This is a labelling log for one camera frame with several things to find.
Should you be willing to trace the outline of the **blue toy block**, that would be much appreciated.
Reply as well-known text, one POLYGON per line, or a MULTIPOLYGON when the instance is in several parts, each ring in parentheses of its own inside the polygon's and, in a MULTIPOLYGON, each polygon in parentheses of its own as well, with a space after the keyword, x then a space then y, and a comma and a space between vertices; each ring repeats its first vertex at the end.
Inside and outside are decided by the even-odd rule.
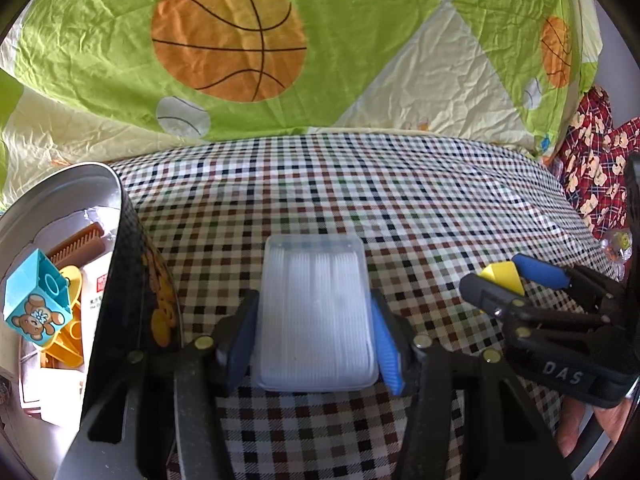
POLYGON ((67 280, 40 249, 6 279, 3 315, 9 328, 40 347, 72 320, 67 280))

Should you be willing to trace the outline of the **basketball print bed sheet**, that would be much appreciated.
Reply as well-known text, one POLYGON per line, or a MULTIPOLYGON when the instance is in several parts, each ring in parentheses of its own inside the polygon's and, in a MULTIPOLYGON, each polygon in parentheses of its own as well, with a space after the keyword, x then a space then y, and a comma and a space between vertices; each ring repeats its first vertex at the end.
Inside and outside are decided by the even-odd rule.
POLYGON ((1 203, 52 172, 322 131, 556 153, 594 0, 27 0, 1 36, 1 203))

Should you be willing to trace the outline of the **yellow smiley face toy block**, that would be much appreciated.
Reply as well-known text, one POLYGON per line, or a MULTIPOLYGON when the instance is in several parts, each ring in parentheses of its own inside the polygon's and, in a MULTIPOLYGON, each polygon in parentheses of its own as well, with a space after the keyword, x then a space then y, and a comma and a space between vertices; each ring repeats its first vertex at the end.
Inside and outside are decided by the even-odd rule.
POLYGON ((66 266, 61 270, 67 280, 68 296, 72 307, 72 318, 55 337, 43 347, 47 360, 55 360, 68 368, 78 368, 84 364, 81 335, 82 273, 77 266, 66 266))

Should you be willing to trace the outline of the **checkered tablecloth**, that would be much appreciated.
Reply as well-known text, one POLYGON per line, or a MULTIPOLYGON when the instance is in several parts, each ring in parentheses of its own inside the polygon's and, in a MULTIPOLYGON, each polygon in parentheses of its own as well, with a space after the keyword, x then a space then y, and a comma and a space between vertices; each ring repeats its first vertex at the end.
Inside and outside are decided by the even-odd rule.
MULTIPOLYGON (((465 304, 463 275, 516 254, 611 276, 600 243, 544 167, 480 142, 316 133, 112 162, 174 278, 184 341, 260 288, 276 234, 361 238, 370 283, 449 350, 502 347, 465 304)), ((237 479, 390 478, 410 399, 379 380, 359 392, 277 394, 249 377, 218 413, 237 479)))

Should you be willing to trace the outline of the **round metal tin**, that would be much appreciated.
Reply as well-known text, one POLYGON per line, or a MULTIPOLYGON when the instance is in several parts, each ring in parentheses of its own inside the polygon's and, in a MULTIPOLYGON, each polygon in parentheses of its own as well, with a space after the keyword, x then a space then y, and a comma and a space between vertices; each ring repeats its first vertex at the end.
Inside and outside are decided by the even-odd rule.
POLYGON ((1 218, 1 277, 29 249, 49 250, 78 231, 78 214, 111 214, 115 240, 96 320, 79 430, 60 479, 163 479, 175 442, 174 378, 181 348, 176 298, 166 266, 109 166, 60 170, 1 218))

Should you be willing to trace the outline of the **yellow toy cube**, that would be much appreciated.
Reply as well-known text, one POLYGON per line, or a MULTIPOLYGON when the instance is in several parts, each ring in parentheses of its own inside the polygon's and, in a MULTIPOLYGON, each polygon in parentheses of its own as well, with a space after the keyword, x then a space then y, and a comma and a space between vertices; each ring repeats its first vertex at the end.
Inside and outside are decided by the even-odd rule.
POLYGON ((503 261, 488 264, 480 271, 480 277, 499 285, 518 296, 524 296, 525 290, 513 261, 503 261))

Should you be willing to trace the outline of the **patterned rectangular box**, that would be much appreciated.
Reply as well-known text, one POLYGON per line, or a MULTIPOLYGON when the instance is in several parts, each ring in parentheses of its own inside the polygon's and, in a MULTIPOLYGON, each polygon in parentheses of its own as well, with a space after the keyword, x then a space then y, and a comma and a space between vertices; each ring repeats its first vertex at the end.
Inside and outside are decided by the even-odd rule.
POLYGON ((96 324, 98 324, 112 255, 112 252, 107 252, 81 269, 80 310, 82 352, 84 352, 84 379, 88 378, 94 334, 96 333, 96 324))

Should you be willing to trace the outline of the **clear plastic box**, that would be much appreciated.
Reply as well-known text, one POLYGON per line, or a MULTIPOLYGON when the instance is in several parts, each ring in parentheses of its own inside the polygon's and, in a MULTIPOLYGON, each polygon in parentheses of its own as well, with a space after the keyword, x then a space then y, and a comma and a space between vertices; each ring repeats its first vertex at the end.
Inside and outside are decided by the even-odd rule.
POLYGON ((378 380, 360 237, 268 238, 252 375, 259 388, 286 393, 358 391, 378 380))

